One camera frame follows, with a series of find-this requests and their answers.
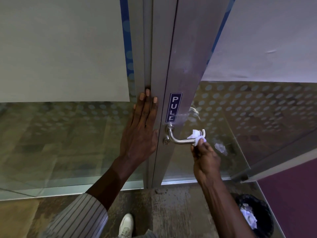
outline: striped shirt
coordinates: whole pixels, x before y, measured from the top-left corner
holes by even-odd
[[[105,207],[83,193],[50,222],[41,238],[98,238],[107,220]]]

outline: blue sticker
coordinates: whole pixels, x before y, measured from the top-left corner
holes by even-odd
[[[178,113],[180,100],[182,99],[182,93],[176,93],[170,95],[170,102],[168,104],[166,123],[174,123]]]

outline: white shoe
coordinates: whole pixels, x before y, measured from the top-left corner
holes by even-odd
[[[120,238],[131,238],[133,232],[133,216],[131,214],[126,214],[120,224],[119,235]]]

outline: person's left hand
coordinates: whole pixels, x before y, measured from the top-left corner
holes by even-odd
[[[158,107],[157,97],[149,89],[141,93],[121,138],[120,156],[137,168],[156,150],[157,130],[153,130]]]

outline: concrete floor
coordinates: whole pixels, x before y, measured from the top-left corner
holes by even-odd
[[[256,183],[226,181],[226,185],[232,193],[253,194],[263,199]],[[75,198],[57,196],[0,202],[1,237],[38,237]],[[152,229],[159,237],[218,237],[198,184],[120,192],[109,209],[109,220],[101,237],[116,237],[121,219],[128,212],[135,218],[134,235]],[[272,237],[283,237],[277,226]]]

